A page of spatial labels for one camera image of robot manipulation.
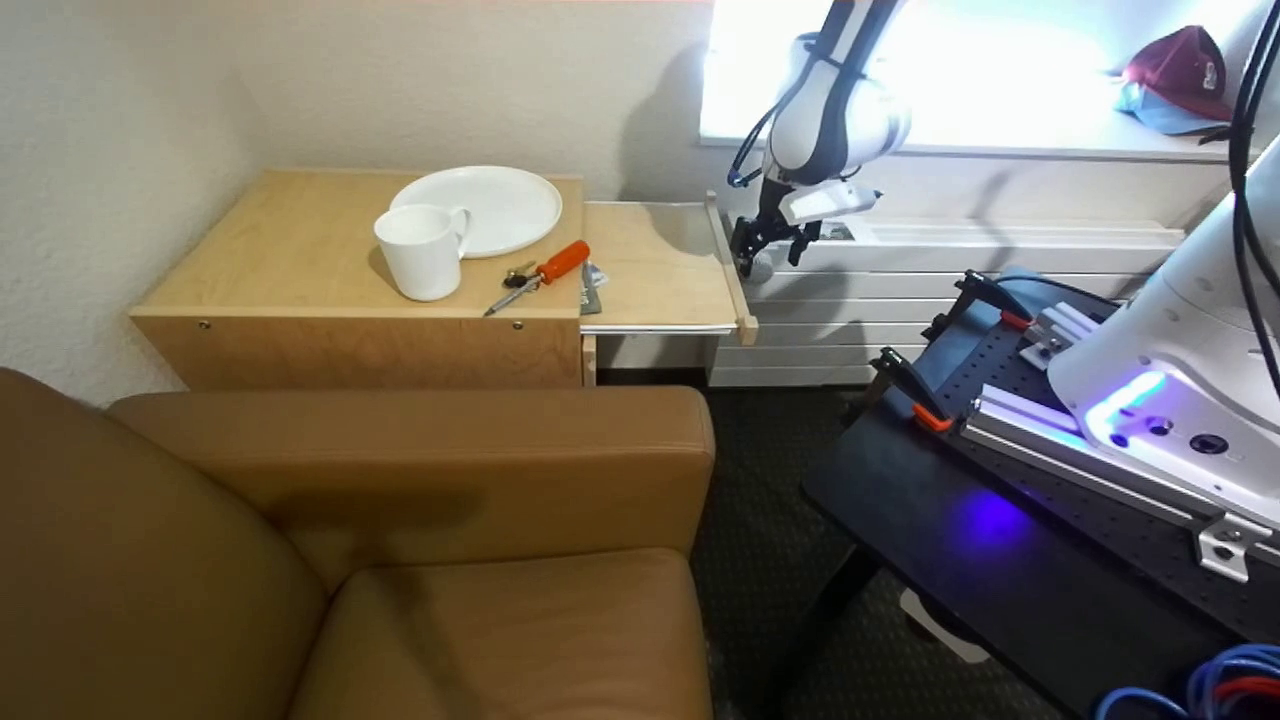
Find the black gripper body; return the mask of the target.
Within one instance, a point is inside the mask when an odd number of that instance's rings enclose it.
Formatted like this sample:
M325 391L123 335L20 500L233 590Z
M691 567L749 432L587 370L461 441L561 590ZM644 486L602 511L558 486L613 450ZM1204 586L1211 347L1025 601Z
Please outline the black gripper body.
M815 238L819 225L809 221L809 225L796 225L786 218L786 197L787 197L787 183L780 180L764 180L761 183L761 197L755 197L755 218L749 221L755 227L755 245L793 245L796 232L809 232Z

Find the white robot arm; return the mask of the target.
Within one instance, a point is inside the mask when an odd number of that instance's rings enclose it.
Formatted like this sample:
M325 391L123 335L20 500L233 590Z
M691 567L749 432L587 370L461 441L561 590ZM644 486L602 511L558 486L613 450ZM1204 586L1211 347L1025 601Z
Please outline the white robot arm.
M741 266L864 214L853 177L909 141L909 108L874 76L900 0L831 0L787 48L787 82L741 141L727 180L761 199L733 227ZM1119 114L1227 145L1227 191L1110 322L1047 362L1086 450L1155 490L1260 526L1280 520L1278 168L1252 141L1278 73L1260 23L1242 63L1204 28L1149 41L1119 67Z

